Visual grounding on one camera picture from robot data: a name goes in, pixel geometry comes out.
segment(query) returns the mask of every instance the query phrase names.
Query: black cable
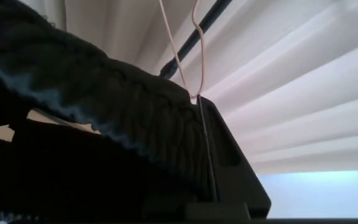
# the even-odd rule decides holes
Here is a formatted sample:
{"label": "black cable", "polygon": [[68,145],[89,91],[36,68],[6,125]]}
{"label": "black cable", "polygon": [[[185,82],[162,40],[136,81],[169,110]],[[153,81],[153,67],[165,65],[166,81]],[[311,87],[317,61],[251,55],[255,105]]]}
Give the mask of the black cable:
{"label": "black cable", "polygon": [[[212,6],[212,8],[208,11],[208,13],[205,15],[205,17],[199,24],[204,33],[222,14],[222,12],[225,10],[225,8],[229,5],[231,1],[232,0],[216,0],[215,4]],[[192,50],[192,48],[196,45],[199,39],[200,39],[200,35],[198,31],[195,29],[193,33],[189,36],[189,38],[187,38],[186,42],[183,44],[183,46],[180,48],[178,52],[178,57],[180,61],[182,61],[186,57],[186,55]],[[175,58],[173,58],[166,65],[164,65],[164,67],[162,67],[160,72],[160,77],[163,77],[165,79],[170,79],[173,76],[173,74],[175,74],[177,69],[178,69],[178,64]]]}

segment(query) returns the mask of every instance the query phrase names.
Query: pink cord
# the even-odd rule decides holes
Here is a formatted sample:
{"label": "pink cord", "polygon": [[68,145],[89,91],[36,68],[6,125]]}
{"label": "pink cord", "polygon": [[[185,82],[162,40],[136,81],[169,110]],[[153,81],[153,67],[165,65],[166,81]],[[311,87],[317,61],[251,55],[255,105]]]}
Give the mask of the pink cord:
{"label": "pink cord", "polygon": [[165,9],[164,9],[164,5],[162,4],[162,0],[160,0],[160,6],[161,6],[161,11],[162,11],[162,16],[164,18],[165,21],[165,26],[167,27],[167,31],[168,31],[168,35],[169,35],[169,39],[171,41],[171,46],[172,46],[172,50],[173,50],[173,54],[175,55],[175,60],[177,61],[178,64],[178,68],[179,68],[179,72],[180,72],[180,76],[181,79],[183,81],[183,84],[185,85],[185,88],[187,90],[187,92],[189,93],[190,97],[192,99],[195,99],[197,97],[197,95],[199,95],[204,88],[204,78],[205,78],[205,45],[204,45],[204,33],[203,30],[201,29],[201,27],[196,23],[196,9],[198,6],[198,0],[195,0],[195,4],[193,6],[193,12],[191,13],[191,21],[193,22],[193,25],[196,27],[198,33],[200,34],[200,40],[201,40],[201,85],[200,88],[198,89],[198,92],[196,95],[192,95],[189,88],[187,87],[186,81],[185,81],[185,75],[183,73],[183,69],[181,67],[181,63],[179,60],[179,56],[178,56],[178,50],[175,46],[175,43],[173,41],[173,37],[171,34],[171,30],[169,28],[169,24],[168,24],[168,19],[167,19],[167,15],[165,15]]}

